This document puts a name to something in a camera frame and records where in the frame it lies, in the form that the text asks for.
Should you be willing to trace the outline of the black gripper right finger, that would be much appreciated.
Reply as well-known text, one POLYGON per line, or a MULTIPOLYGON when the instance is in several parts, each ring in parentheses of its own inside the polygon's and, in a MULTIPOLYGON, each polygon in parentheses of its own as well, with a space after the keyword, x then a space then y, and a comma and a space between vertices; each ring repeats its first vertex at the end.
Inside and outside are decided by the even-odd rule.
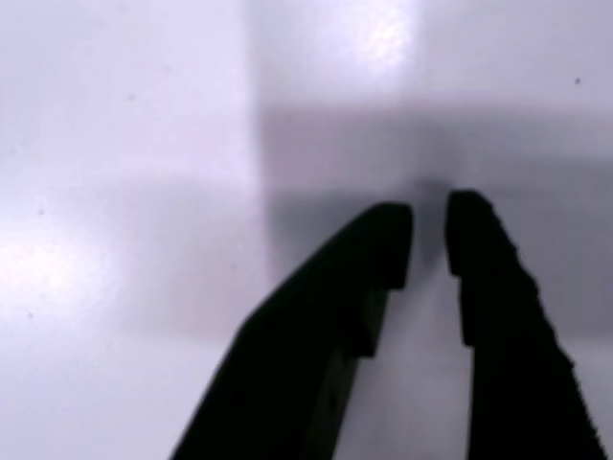
POLYGON ((444 235, 472 351, 467 458, 606 458, 574 364, 492 204, 450 193, 444 235))

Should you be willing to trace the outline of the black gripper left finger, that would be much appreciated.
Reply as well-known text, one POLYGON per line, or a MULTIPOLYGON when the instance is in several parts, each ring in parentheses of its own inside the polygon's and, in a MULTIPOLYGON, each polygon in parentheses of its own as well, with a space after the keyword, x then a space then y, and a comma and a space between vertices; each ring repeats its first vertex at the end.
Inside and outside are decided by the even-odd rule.
POLYGON ((329 239, 241 325, 173 457, 330 459, 412 235, 411 207, 383 202, 329 239))

